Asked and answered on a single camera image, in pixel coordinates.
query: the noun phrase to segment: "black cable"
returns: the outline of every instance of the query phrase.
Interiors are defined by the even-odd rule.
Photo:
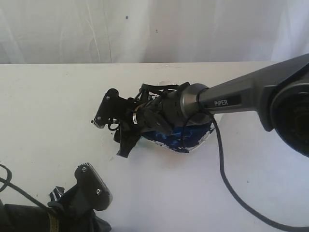
[[[222,180],[225,184],[225,186],[227,187],[228,191],[232,194],[232,196],[234,197],[234,199],[243,207],[245,208],[249,213],[251,213],[252,215],[256,216],[258,219],[260,219],[262,222],[268,224],[269,226],[272,226],[276,229],[282,230],[282,231],[287,231],[287,232],[309,232],[309,227],[305,226],[305,227],[296,227],[296,226],[287,226],[278,222],[275,222],[267,217],[265,217],[264,215],[260,214],[259,212],[257,212],[255,209],[253,209],[252,207],[250,207],[249,205],[247,205],[247,203],[245,203],[240,197],[239,195],[237,195],[237,193],[234,191],[234,189],[232,188],[231,184],[229,183],[226,175],[225,175],[225,171],[224,171],[224,154],[223,154],[223,145],[222,145],[222,139],[221,139],[221,134],[220,134],[220,130],[218,127],[218,124],[216,122],[216,119],[214,118],[214,116],[207,111],[206,109],[202,108],[202,113],[208,115],[215,127],[216,133],[217,133],[217,139],[218,139],[218,147],[219,147],[219,165],[220,165],[220,174],[222,177]]]
[[[1,165],[1,167],[3,167],[6,170],[9,170],[7,167],[5,167],[4,165]],[[14,189],[15,191],[19,192],[21,195],[23,195],[24,197],[26,197],[29,201],[33,202],[34,204],[36,204],[38,207],[40,207],[41,209],[43,209],[44,211],[46,211],[47,213],[51,214],[52,216],[54,216],[55,218],[58,218],[58,215],[51,209],[48,208],[47,206],[45,206],[44,204],[42,204],[41,202],[39,202],[38,200],[34,199],[33,197],[31,197],[28,193],[26,193],[25,191],[23,191],[21,188],[17,187],[16,185],[12,184],[10,181],[7,181],[3,178],[0,177],[0,182],[2,182],[3,184],[9,187],[11,187],[12,189]]]
[[[0,164],[0,167],[4,168],[6,170],[6,181],[10,182],[12,179],[12,172],[10,169],[8,169],[7,167],[5,167],[4,165]],[[3,184],[3,186],[0,188],[0,192],[2,192],[3,190],[5,190],[5,188],[8,187],[7,184]]]

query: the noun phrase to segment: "white curtain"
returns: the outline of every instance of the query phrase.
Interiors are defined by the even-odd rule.
[[[0,63],[284,60],[308,0],[1,0]]]

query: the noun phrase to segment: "white tabletop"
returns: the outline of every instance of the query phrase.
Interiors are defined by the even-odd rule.
[[[14,184],[43,203],[54,186],[76,183],[79,164],[92,163],[113,193],[111,206],[98,215],[116,232],[277,231],[227,191],[216,136],[191,154],[142,139],[125,159],[116,156],[111,132],[90,123],[112,87],[126,98],[142,83],[165,80],[211,87],[269,64],[0,65],[0,162],[12,170]],[[305,226],[309,159],[265,132],[255,112],[224,115],[220,128],[227,176],[240,197],[273,220]],[[0,198],[30,204],[8,188]]]

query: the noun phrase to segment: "screw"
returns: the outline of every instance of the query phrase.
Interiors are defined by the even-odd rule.
[[[97,195],[101,195],[101,193],[102,193],[102,190],[97,189]]]

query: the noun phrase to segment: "robotic arm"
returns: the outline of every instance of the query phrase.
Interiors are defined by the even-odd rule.
[[[159,97],[152,99],[150,92]],[[137,97],[127,100],[110,89],[93,123],[98,128],[119,124],[114,140],[120,143],[118,154],[128,157],[143,132],[156,130],[170,135],[186,122],[209,122],[201,110],[212,114],[256,111],[266,131],[275,129],[290,147],[309,156],[309,54],[211,88],[189,83],[164,87],[143,84]]]

